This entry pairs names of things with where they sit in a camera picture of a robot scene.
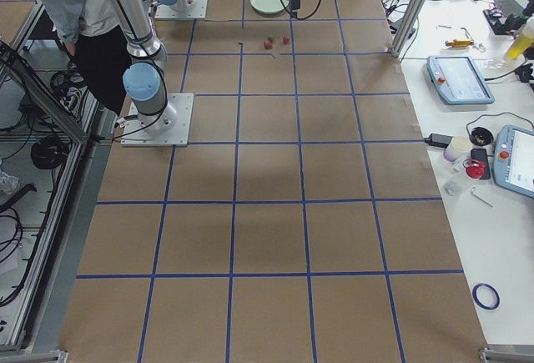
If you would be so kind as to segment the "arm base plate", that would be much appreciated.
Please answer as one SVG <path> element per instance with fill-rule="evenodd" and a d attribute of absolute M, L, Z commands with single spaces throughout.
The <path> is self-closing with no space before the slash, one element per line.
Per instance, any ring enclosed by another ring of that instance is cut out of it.
<path fill-rule="evenodd" d="M 154 17 L 157 20 L 194 20 L 194 19 L 204 19 L 207 13 L 208 0 L 197 0 L 195 5 L 187 11 L 177 12 L 171 9 L 166 5 L 159 4 L 156 2 L 157 7 L 155 10 Z"/>
<path fill-rule="evenodd" d="M 138 115 L 126 122 L 125 136 L 119 139 L 124 147 L 184 147 L 189 141 L 189 129 L 194 106 L 192 93 L 169 93 L 168 105 L 158 121 L 149 126 L 156 118 L 139 115 L 137 106 L 132 102 L 129 115 Z"/>

